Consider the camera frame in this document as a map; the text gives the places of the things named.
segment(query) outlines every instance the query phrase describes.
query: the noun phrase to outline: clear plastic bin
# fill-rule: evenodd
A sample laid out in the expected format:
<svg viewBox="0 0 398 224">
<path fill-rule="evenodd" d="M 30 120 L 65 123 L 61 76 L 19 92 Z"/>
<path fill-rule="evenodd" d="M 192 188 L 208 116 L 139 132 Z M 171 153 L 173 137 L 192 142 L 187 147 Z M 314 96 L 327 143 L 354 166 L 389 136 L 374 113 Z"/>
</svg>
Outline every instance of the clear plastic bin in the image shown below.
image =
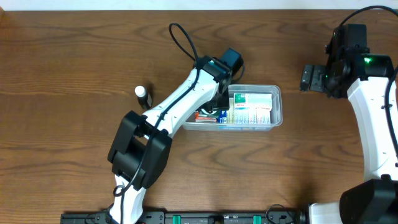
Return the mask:
<svg viewBox="0 0 398 224">
<path fill-rule="evenodd" d="M 271 123 L 270 124 L 224 124 L 224 123 L 197 123 L 192 114 L 182 124 L 186 130 L 196 131 L 269 131 L 283 122 L 282 96 L 280 88 L 275 85 L 230 85 L 229 97 L 234 93 L 268 93 L 272 95 Z"/>
</svg>

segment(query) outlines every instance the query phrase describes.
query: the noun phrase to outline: wooden table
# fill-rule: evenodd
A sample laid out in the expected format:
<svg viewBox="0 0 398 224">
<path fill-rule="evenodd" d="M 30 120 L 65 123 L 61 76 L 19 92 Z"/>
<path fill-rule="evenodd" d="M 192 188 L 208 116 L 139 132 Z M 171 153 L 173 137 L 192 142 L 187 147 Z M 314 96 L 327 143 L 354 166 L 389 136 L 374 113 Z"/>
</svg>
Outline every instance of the wooden table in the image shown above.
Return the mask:
<svg viewBox="0 0 398 224">
<path fill-rule="evenodd" d="M 0 21 L 0 222 L 59 223 L 66 211 L 114 200 L 106 160 L 121 118 L 140 109 L 134 88 L 154 84 L 155 104 L 192 61 L 167 27 L 179 22 L 200 55 L 241 52 L 241 83 L 278 85 L 284 122 L 268 133 L 180 129 L 144 205 L 170 211 L 305 208 L 339 200 L 362 182 L 363 153 L 348 100 L 301 93 L 306 63 L 323 64 L 332 30 L 351 11 L 5 12 Z M 398 60 L 398 23 L 360 14 L 371 52 Z M 177 35 L 184 46 L 188 44 Z"/>
</svg>

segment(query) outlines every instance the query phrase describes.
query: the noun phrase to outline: storage box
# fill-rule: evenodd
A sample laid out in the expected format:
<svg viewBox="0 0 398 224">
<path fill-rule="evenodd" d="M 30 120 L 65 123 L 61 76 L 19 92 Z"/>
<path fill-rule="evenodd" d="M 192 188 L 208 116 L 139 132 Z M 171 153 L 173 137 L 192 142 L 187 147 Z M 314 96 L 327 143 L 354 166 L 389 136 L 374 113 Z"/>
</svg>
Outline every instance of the storage box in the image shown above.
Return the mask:
<svg viewBox="0 0 398 224">
<path fill-rule="evenodd" d="M 272 95 L 271 123 L 270 124 L 225 124 L 225 123 L 197 123 L 195 114 L 182 124 L 186 130 L 197 131 L 269 131 L 283 122 L 282 97 L 280 88 L 275 85 L 230 85 L 229 97 L 234 93 L 268 93 Z"/>
</svg>

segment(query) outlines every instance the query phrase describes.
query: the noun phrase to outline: bottle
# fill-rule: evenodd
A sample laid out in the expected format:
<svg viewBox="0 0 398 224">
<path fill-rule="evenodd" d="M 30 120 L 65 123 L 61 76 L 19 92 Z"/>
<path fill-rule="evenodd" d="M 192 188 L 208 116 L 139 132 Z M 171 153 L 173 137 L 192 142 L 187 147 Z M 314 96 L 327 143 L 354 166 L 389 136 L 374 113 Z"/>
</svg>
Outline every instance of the bottle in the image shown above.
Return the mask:
<svg viewBox="0 0 398 224">
<path fill-rule="evenodd" d="M 138 103 L 141 105 L 142 109 L 148 110 L 152 106 L 152 97 L 143 86 L 137 86 L 135 89 Z"/>
</svg>

